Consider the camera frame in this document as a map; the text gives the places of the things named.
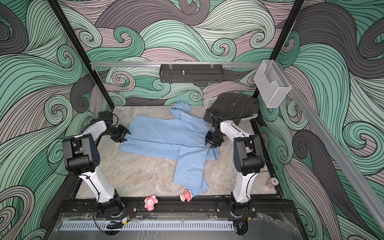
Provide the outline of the clear plastic wall bin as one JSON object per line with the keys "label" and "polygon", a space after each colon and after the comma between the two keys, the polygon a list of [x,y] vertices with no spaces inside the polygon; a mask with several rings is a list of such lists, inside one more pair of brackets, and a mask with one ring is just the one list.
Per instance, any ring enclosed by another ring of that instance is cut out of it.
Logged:
{"label": "clear plastic wall bin", "polygon": [[267,108],[278,108],[292,89],[283,66],[274,60],[260,64],[254,82]]}

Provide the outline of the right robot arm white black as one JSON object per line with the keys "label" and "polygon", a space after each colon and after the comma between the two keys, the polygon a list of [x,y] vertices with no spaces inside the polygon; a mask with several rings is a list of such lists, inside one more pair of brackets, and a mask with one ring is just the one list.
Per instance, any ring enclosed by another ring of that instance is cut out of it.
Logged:
{"label": "right robot arm white black", "polygon": [[211,148],[219,148],[227,136],[233,143],[233,162],[238,172],[234,190],[231,193],[230,211],[236,217],[244,217],[251,209],[251,192],[256,176],[265,166],[264,157],[257,154],[260,138],[243,131],[234,120],[211,113],[214,131],[206,134],[205,142]]}

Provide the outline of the horizontal aluminium rail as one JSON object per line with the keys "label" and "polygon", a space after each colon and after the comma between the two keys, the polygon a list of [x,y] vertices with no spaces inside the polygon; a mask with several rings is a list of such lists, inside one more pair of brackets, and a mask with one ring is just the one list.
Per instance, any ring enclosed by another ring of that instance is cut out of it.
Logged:
{"label": "horizontal aluminium rail", "polygon": [[97,61],[90,62],[92,68],[159,68],[161,65],[222,65],[223,68],[254,69],[261,62],[123,62],[123,61]]}

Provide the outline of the dark grey striped shirt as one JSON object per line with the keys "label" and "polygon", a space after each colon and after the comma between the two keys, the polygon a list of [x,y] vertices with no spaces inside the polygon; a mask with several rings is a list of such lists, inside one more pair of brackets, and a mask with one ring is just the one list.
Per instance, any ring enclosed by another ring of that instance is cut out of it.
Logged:
{"label": "dark grey striped shirt", "polygon": [[204,120],[212,124],[211,114],[213,114],[214,117],[221,117],[224,121],[235,120],[235,124],[238,124],[241,119],[258,113],[258,99],[238,93],[223,93],[206,110]]}

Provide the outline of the right black frame post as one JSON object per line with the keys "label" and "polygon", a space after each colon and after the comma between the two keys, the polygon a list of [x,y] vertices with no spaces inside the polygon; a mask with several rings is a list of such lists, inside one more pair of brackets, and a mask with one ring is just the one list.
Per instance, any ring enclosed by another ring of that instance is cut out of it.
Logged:
{"label": "right black frame post", "polygon": [[298,18],[298,15],[304,5],[305,1],[294,1],[293,6],[290,10],[290,13],[283,24],[282,31],[277,40],[275,47],[273,48],[269,60],[274,60],[279,63],[278,57],[281,55],[281,51],[283,50],[283,46],[285,45],[288,37],[292,31],[295,21]]}

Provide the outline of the black frame post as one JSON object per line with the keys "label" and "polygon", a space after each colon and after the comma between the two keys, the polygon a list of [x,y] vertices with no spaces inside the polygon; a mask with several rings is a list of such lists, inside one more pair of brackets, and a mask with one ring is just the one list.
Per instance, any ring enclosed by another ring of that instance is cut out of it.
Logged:
{"label": "black frame post", "polygon": [[269,60],[274,60],[279,63],[278,57],[281,55],[281,51],[283,50],[283,46],[285,45],[288,37],[292,31],[295,21],[298,18],[298,15],[304,5],[305,1],[294,1],[293,6],[290,10],[290,13],[283,24],[282,31],[277,40],[275,47],[273,48]]}
{"label": "black frame post", "polygon": [[79,39],[77,38],[75,31],[73,30],[72,26],[70,25],[67,17],[65,16],[65,13],[63,12],[62,8],[60,7],[60,4],[56,0],[47,0],[48,4],[50,5],[51,9],[53,10],[54,14],[56,15],[58,21],[60,22],[62,28],[66,32],[67,36],[69,37],[69,40],[72,42],[72,44],[75,47],[76,52],[80,56],[80,59],[82,60],[83,64],[85,65],[87,71],[89,72],[91,78],[95,82],[96,86],[100,90],[102,96],[106,100],[108,106],[113,111],[115,108],[115,105],[108,94],[98,72],[94,70],[91,67],[91,61],[86,54],[84,48],[82,47]]}

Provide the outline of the light blue long sleeve shirt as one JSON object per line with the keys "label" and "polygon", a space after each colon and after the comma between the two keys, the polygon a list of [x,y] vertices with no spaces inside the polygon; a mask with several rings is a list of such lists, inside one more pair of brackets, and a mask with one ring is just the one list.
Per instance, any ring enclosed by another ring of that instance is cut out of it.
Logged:
{"label": "light blue long sleeve shirt", "polygon": [[185,103],[169,109],[173,118],[158,119],[138,115],[129,125],[129,134],[119,149],[128,154],[176,160],[174,183],[185,186],[192,197],[207,191],[205,162],[220,157],[220,150],[206,143],[211,130],[202,118],[189,115]]}

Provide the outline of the right side aluminium rail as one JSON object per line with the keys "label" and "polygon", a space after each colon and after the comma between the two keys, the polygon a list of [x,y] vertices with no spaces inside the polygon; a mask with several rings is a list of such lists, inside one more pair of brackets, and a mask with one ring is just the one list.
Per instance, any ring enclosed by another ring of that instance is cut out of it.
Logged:
{"label": "right side aluminium rail", "polygon": [[317,107],[316,97],[312,87],[309,87],[309,93],[303,93],[301,84],[294,81],[280,63],[274,63],[277,65],[279,73],[284,76],[285,81],[291,87],[290,94],[292,95],[292,98],[295,99],[296,103],[302,110],[302,113],[313,126],[318,137],[325,145],[328,153],[343,171],[344,175],[357,192],[371,216],[374,218],[381,230],[383,230],[384,203],[371,184],[355,166],[352,159],[341,146],[339,141],[332,135],[329,128],[319,117],[319,109]]}

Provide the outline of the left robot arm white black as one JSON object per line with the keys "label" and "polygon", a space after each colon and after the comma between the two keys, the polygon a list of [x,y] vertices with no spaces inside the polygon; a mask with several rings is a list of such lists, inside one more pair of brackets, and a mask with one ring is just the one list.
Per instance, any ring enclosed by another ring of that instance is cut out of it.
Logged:
{"label": "left robot arm white black", "polygon": [[97,200],[97,208],[102,214],[117,218],[123,213],[120,195],[105,178],[99,165],[101,156],[96,141],[104,135],[116,143],[125,142],[129,130],[114,123],[114,114],[100,112],[78,135],[62,141],[63,159],[66,170],[82,179],[91,189]]}

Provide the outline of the left black frame post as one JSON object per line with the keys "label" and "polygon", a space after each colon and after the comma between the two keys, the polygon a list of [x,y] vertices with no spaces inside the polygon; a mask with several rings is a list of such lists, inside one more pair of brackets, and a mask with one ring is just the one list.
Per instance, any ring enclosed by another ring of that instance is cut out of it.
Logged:
{"label": "left black frame post", "polygon": [[65,13],[63,12],[62,8],[60,7],[60,4],[56,0],[47,0],[48,4],[50,5],[51,9],[53,10],[54,14],[56,15],[58,21],[60,22],[62,28],[66,32],[67,36],[69,37],[69,40],[72,42],[72,44],[75,47],[76,52],[80,56],[80,59],[82,60],[83,64],[85,65],[87,71],[89,72],[91,78],[95,82],[96,86],[100,90],[102,96],[106,100],[108,106],[113,111],[115,108],[115,105],[108,94],[98,72],[94,70],[91,67],[91,61],[86,54],[84,48],[82,47],[79,39],[77,38],[75,31],[73,30],[72,26],[70,25],[67,17],[65,16]]}

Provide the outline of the pink white plush toy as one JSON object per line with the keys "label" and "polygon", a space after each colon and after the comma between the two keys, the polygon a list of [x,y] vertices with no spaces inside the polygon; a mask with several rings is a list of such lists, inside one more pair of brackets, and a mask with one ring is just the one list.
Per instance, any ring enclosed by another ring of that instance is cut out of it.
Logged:
{"label": "pink white plush toy", "polygon": [[180,194],[180,200],[182,202],[190,202],[191,199],[193,198],[192,192],[188,189],[185,189],[181,194]]}

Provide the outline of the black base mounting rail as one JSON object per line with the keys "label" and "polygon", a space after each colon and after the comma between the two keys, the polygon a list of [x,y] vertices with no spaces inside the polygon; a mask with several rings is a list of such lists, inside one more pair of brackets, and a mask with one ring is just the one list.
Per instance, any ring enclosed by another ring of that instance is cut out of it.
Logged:
{"label": "black base mounting rail", "polygon": [[[254,195],[249,203],[235,204],[230,196],[197,197],[190,202],[181,202],[173,197],[160,197],[155,204],[154,211],[147,211],[144,207],[144,198],[122,198],[125,205],[125,213],[132,213],[134,217],[144,214],[208,214],[221,218],[233,216],[253,217],[256,213],[269,212],[293,212],[296,207],[293,201],[279,198],[267,198]],[[59,206],[61,212],[91,212],[97,206],[91,199],[62,201]]]}

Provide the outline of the pink plush pig toy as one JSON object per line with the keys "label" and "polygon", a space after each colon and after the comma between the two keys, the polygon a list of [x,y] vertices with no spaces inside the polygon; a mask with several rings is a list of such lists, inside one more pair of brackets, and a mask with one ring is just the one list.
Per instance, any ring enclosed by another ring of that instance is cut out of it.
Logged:
{"label": "pink plush pig toy", "polygon": [[151,212],[155,209],[155,205],[159,202],[155,195],[151,195],[145,198],[145,208]]}

